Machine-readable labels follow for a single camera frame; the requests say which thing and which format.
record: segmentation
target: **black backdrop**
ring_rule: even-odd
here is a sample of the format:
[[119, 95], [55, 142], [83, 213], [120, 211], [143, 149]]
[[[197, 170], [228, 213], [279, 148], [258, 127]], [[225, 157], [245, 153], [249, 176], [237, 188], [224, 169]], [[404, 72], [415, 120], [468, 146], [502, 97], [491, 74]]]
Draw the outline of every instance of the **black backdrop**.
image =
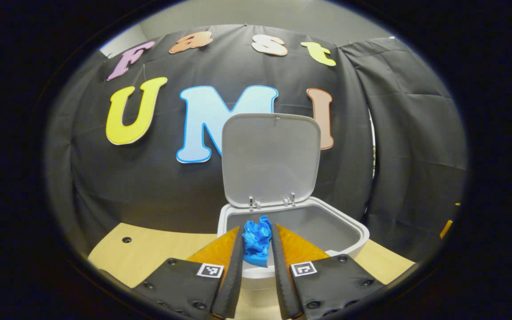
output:
[[[114, 292], [107, 282], [69, 263], [77, 260], [57, 237], [39, 179], [47, 113], [32, 111], [39, 99], [51, 102], [62, 89], [54, 84], [65, 83], [92, 47], [163, 7], [138, 8], [145, 3], [0, 4], [0, 318], [140, 313], [102, 291]], [[512, 318], [512, 4], [354, 4], [392, 26], [445, 76], [468, 124], [474, 172], [441, 254], [398, 286], [402, 291], [357, 318]], [[116, 21], [122, 17], [130, 19]], [[59, 67], [65, 72], [55, 74]]]
[[[213, 42], [170, 54], [177, 39], [212, 32]], [[281, 38], [287, 56], [251, 47], [252, 36]], [[185, 101], [179, 93], [211, 85], [231, 109], [250, 85], [278, 90], [274, 112], [313, 117], [309, 88], [327, 91], [332, 148], [321, 151], [313, 196], [356, 220], [371, 239], [419, 261], [438, 247], [445, 223], [461, 202], [467, 148], [451, 95], [420, 57], [397, 39], [335, 47], [305, 35], [262, 26], [224, 25], [183, 30], [155, 40], [122, 76], [106, 81], [121, 54], [92, 62], [59, 96], [47, 135], [51, 197], [65, 231], [87, 255], [120, 222], [175, 232], [215, 233], [226, 204], [220, 156], [181, 164]], [[337, 62], [313, 60], [301, 42], [318, 42]], [[117, 146], [105, 135], [111, 95], [149, 79], [168, 79], [152, 125], [136, 143]], [[135, 121], [141, 96], [131, 95], [123, 123]], [[372, 113], [378, 170], [372, 184]]]

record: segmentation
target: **wooden table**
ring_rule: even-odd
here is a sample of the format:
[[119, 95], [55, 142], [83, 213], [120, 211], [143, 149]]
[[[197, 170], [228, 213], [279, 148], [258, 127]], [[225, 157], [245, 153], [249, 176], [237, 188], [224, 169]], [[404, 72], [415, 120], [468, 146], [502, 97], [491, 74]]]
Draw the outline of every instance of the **wooden table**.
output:
[[[132, 241], [124, 243], [124, 237], [130, 237]], [[216, 237], [213, 233], [170, 232], [120, 223], [96, 245], [88, 260], [133, 288], [167, 258], [187, 259]], [[396, 279], [414, 264], [372, 240], [367, 241], [355, 261], [383, 284]], [[277, 301], [275, 289], [256, 296], [254, 292], [242, 289], [234, 319], [280, 319]]]

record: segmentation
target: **blue plastic bag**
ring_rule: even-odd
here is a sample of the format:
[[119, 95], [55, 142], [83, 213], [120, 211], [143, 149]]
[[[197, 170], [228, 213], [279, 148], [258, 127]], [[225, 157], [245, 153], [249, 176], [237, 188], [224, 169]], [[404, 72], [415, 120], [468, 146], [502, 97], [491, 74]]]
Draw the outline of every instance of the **blue plastic bag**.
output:
[[242, 233], [244, 261], [258, 267], [268, 267], [268, 249], [272, 238], [271, 226], [268, 216], [260, 217], [260, 224], [246, 221], [244, 233]]

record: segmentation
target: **trash bin lid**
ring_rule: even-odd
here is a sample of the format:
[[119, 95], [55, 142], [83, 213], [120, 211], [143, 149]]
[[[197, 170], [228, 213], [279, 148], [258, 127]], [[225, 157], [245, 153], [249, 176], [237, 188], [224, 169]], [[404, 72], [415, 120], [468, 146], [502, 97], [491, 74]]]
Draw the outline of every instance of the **trash bin lid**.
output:
[[222, 179], [235, 207], [284, 205], [311, 195], [319, 167], [321, 130], [310, 117], [244, 113], [222, 128]]

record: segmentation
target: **letter m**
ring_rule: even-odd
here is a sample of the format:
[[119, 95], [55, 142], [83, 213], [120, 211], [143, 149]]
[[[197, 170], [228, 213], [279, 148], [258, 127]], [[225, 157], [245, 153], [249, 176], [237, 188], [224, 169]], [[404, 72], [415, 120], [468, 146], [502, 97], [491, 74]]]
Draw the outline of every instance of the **letter m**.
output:
[[177, 152], [177, 160], [184, 164], [205, 162], [211, 158], [211, 150], [204, 144], [204, 128], [222, 155], [222, 126], [228, 118], [239, 113], [273, 113], [274, 99], [278, 91], [263, 85], [247, 87], [229, 110], [219, 93], [207, 85], [181, 91], [179, 97], [187, 102], [183, 148]]

